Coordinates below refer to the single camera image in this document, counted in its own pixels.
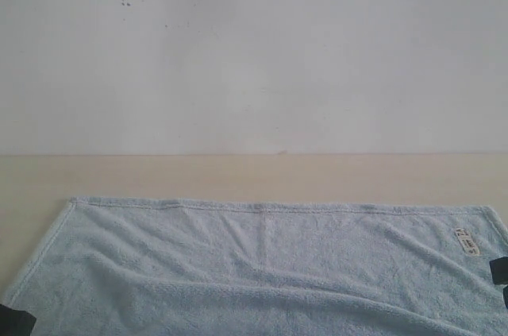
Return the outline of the light blue terry towel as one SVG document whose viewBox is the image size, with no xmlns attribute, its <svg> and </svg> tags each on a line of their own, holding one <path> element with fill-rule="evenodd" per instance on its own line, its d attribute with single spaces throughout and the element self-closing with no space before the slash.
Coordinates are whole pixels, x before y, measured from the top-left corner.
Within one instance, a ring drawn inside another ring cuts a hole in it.
<svg viewBox="0 0 508 336">
<path fill-rule="evenodd" d="M 504 335 L 506 254 L 490 207 L 76 197 L 2 303 L 35 335 Z"/>
</svg>

